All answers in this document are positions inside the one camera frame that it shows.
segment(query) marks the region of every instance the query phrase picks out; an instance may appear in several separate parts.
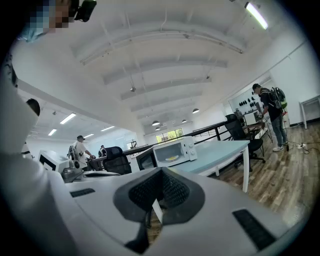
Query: office chair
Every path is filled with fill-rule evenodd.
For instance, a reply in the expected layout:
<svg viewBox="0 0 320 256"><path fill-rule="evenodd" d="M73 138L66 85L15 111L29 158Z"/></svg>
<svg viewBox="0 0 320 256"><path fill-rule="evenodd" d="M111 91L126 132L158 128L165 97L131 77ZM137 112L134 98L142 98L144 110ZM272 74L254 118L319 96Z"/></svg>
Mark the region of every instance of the office chair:
<svg viewBox="0 0 320 256"><path fill-rule="evenodd" d="M103 167L107 172L120 175L130 174L131 166L127 157L118 146L106 147L106 159L102 161Z"/></svg>
<svg viewBox="0 0 320 256"><path fill-rule="evenodd" d="M249 137L247 137L238 119L226 121L224 122L224 126L226 127L228 132L231 134L233 140L235 141L250 140L250 143L248 144L249 162L252 159L262 160L262 163L266 162L263 158L257 157L257 154L255 153L255 151L260 149L262 152L262 155L265 156L264 141L261 138L255 139L253 138L252 134L249 134ZM243 162L243 159L236 161L234 163L234 166L237 168L241 162Z"/></svg>

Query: white machine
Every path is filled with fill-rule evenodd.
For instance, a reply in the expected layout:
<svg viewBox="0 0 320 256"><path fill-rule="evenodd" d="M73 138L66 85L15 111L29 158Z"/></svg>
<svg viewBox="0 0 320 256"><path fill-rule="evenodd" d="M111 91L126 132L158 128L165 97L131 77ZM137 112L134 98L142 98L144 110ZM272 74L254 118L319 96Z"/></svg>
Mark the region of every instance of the white machine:
<svg viewBox="0 0 320 256"><path fill-rule="evenodd" d="M197 159L195 143L191 136L155 145L152 149L158 167L171 167Z"/></svg>
<svg viewBox="0 0 320 256"><path fill-rule="evenodd" d="M40 150L38 161L46 170L60 173L65 183L82 182L92 178L119 176L118 173L108 171L83 172L78 160L70 160L51 150Z"/></svg>
<svg viewBox="0 0 320 256"><path fill-rule="evenodd" d="M245 114L244 118L245 118L245 122L246 122L247 126L256 124L260 120L259 119L259 112L258 112L258 110L255 110L251 113Z"/></svg>

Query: microwave oven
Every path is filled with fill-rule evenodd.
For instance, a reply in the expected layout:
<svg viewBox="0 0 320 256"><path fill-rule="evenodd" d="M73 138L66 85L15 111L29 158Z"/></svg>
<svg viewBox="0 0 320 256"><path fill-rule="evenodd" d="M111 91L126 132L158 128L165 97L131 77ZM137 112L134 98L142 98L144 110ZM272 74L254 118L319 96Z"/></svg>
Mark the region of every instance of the microwave oven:
<svg viewBox="0 0 320 256"><path fill-rule="evenodd" d="M191 136L155 145L152 150L157 167L172 167L197 159L196 147Z"/></svg>

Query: black shirt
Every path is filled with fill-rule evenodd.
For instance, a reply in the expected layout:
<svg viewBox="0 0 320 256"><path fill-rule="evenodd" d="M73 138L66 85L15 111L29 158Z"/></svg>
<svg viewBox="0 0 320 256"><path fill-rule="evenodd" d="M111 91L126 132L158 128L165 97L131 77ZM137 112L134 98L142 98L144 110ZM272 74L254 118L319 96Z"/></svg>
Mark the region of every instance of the black shirt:
<svg viewBox="0 0 320 256"><path fill-rule="evenodd" d="M270 120L272 122L278 116L281 115L281 109L276 108L276 104L272 99L272 94L269 89L261 88L260 96L264 106L265 107L268 106L268 112L269 112Z"/></svg>

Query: jeans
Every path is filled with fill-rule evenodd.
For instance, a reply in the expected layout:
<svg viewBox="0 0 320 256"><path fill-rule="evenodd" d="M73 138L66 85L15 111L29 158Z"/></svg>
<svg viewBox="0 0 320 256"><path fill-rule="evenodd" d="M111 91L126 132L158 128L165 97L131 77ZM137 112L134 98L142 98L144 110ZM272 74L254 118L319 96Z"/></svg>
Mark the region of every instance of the jeans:
<svg viewBox="0 0 320 256"><path fill-rule="evenodd" d="M276 140L278 141L278 147L282 147L284 142L288 140L287 133L284 127L284 120L282 114L279 115L276 119L272 122L272 128L276 136Z"/></svg>

